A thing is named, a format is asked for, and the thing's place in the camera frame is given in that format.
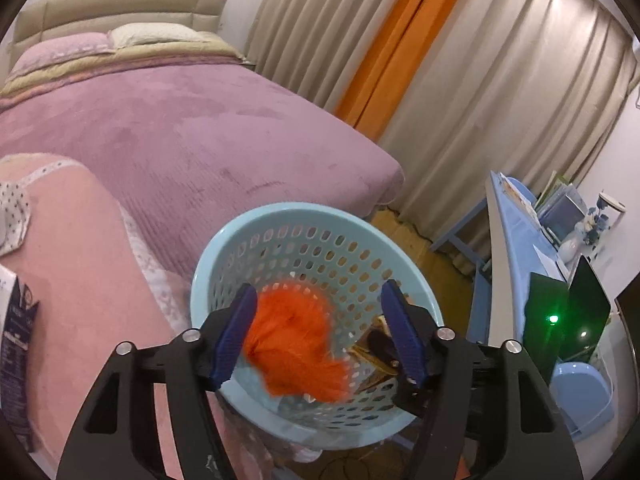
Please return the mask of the orange plastic bag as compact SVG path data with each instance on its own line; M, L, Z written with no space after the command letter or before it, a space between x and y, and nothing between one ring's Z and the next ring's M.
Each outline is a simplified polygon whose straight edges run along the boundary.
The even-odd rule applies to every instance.
M349 395L349 365L332 354L332 304L318 288L292 281L258 292L244 356L270 396L337 403Z

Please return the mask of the white dotted pillow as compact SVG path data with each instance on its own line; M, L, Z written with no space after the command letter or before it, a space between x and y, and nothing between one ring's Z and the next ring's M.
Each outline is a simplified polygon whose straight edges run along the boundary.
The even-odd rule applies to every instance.
M112 29L108 36L116 49L164 42L203 42L193 29L175 23L129 23Z

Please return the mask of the blue printed package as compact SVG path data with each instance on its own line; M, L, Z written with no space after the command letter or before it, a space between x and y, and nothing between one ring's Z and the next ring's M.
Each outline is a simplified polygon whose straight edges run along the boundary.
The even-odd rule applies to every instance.
M27 414L27 364L39 302L11 270L1 267L1 411L17 440L32 453Z

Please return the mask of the blue plastic stool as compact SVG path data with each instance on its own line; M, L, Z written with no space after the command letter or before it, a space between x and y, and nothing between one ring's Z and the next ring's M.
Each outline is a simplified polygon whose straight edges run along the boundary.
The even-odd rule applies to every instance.
M588 363L558 364L549 389L574 442L592 436L614 417L613 390Z

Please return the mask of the orange curtain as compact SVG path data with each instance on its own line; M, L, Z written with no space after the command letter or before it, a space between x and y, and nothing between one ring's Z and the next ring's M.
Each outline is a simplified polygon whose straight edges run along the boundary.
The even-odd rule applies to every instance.
M458 0L396 0L334 115L376 142Z

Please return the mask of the pink elephant blanket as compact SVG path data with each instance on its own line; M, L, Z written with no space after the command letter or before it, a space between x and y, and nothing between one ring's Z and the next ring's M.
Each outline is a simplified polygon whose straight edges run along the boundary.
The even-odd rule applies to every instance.
M28 350L27 413L52 466L115 347L167 344L190 327L189 286L165 270L98 178L62 156L2 158L1 182L26 192L20 248L2 257L38 301Z

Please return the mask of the light blue desk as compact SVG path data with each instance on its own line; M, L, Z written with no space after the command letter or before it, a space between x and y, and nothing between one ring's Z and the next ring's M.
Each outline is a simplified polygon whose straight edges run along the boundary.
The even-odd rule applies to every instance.
M559 259L544 232L522 211L506 190L508 179L493 172L485 182L485 197L431 246L436 252L451 244L479 269L491 270L491 304L488 344L496 346L518 339L524 328L524 307L528 298L529 275L548 275L566 283L570 271ZM484 260L457 232L480 212L488 212L491 260Z

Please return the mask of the white heart pattern paper bag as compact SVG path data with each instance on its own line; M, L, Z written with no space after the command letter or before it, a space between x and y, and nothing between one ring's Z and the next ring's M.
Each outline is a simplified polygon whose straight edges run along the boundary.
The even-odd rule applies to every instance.
M16 182L2 181L0 193L0 256L4 256L24 243L30 221L30 198Z

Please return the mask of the beige curtain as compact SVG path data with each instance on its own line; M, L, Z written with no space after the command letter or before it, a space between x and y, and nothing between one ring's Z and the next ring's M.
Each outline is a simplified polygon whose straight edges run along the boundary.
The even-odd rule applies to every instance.
M245 51L258 73L335 112L396 0L262 0ZM597 0L458 0L381 139L405 184L393 201L428 238L494 171L540 191L582 180L639 64Z

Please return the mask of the brown paper bag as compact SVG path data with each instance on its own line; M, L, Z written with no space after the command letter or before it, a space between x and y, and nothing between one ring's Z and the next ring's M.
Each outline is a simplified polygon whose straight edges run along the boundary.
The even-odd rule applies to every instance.
M348 353L387 376L397 376L401 371L398 353L384 315L373 319L371 325L349 347Z

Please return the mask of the purple pillow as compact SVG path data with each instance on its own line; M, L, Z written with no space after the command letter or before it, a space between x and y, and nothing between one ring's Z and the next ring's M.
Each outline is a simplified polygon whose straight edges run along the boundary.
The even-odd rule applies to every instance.
M13 65L9 80L34 70L91 55L111 54L116 48L110 36L103 32L83 32L70 36L44 40L29 47Z

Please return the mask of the purple bed with headboard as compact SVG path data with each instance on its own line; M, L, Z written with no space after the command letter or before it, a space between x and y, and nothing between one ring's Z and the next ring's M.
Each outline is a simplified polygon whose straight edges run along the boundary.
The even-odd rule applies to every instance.
M17 14L10 69L44 40L135 22L175 22L206 40L226 2L40 0ZM244 211L308 202L367 217L404 183L382 148L246 61L127 70L34 96L1 111L1 157L19 154L87 167L184 278Z

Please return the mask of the light blue laundry basket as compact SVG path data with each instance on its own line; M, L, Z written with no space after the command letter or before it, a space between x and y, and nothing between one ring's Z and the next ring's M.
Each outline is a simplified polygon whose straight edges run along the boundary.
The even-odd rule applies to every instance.
M349 348L381 315L382 285L394 280L410 304L442 312L421 271L369 223L328 206L278 203L240 214L208 243L196 266L190 311L194 326L225 309L244 283L262 292L293 284L315 288L331 304L332 356L349 365L350 396L321 403L310 396L270 396L262 376L241 358L220 394L248 422L273 437L317 450L362 448L393 437L413 415L392 402L393 379L368 387L373 367Z

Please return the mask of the folded beige quilt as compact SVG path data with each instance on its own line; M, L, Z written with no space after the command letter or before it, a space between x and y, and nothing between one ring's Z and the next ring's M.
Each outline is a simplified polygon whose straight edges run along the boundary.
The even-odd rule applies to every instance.
M240 51L213 34L204 42L140 44L114 53L86 55L17 76L1 89L1 110L4 112L34 96L97 76L168 65L242 65L244 61Z

